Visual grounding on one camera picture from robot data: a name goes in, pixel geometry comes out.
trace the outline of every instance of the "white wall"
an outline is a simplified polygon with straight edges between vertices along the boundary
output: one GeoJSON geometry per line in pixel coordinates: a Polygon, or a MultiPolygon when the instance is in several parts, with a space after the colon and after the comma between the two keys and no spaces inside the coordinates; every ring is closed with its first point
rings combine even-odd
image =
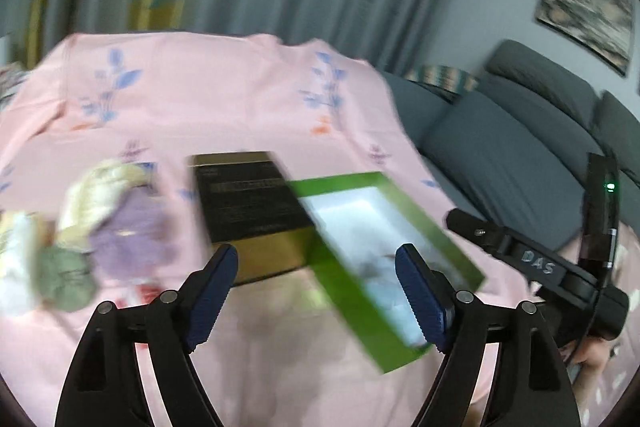
{"type": "Polygon", "coordinates": [[[425,42],[422,62],[471,73],[503,39],[522,42],[577,74],[597,92],[607,89],[640,120],[640,2],[636,0],[634,54],[623,78],[581,45],[535,22],[538,0],[441,0],[425,42]]]}

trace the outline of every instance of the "silver screw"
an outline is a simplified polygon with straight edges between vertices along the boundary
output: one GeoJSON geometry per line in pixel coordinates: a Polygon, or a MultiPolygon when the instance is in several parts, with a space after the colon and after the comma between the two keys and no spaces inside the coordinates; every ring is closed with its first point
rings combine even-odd
{"type": "Polygon", "coordinates": [[[473,293],[466,290],[460,290],[458,293],[456,293],[456,299],[458,299],[460,302],[464,302],[465,304],[469,304],[470,302],[473,302],[474,295],[473,293]]]}
{"type": "Polygon", "coordinates": [[[528,313],[529,315],[533,315],[536,311],[538,311],[538,308],[535,304],[533,304],[533,302],[524,301],[522,303],[522,311],[528,313]]]}
{"type": "Polygon", "coordinates": [[[164,302],[164,304],[172,303],[177,298],[178,292],[176,290],[167,290],[166,292],[162,292],[160,294],[160,300],[164,302]]]}
{"type": "Polygon", "coordinates": [[[111,304],[109,301],[101,302],[100,304],[98,304],[98,313],[100,315],[106,315],[112,309],[113,309],[113,304],[111,304]]]}

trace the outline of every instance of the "green box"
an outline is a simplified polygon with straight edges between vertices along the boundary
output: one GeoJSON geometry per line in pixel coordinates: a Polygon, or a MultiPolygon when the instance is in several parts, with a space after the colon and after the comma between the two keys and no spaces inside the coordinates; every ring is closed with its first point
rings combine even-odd
{"type": "MultiPolygon", "coordinates": [[[[391,312],[374,301],[371,290],[367,292],[366,280],[354,272],[360,265],[350,259],[345,249],[365,250],[359,254],[361,262],[369,255],[367,242],[373,250],[377,248],[374,245],[383,243],[380,249],[392,262],[403,243],[414,243],[430,267],[443,271],[456,289],[476,291],[484,280],[482,272],[420,206],[381,172],[302,180],[291,182],[291,187],[318,229],[308,252],[308,265],[384,373],[418,359],[430,345],[421,336],[420,346],[408,341],[398,320],[394,318],[394,324],[389,318],[391,312]],[[388,230],[381,232],[387,222],[391,223],[388,230]],[[359,230],[350,229],[358,226],[359,230]]],[[[399,287],[395,274],[393,278],[399,287]]],[[[406,317],[406,306],[402,304],[400,308],[406,317]]],[[[405,324],[415,333],[417,325],[413,320],[413,324],[405,324]]]]}

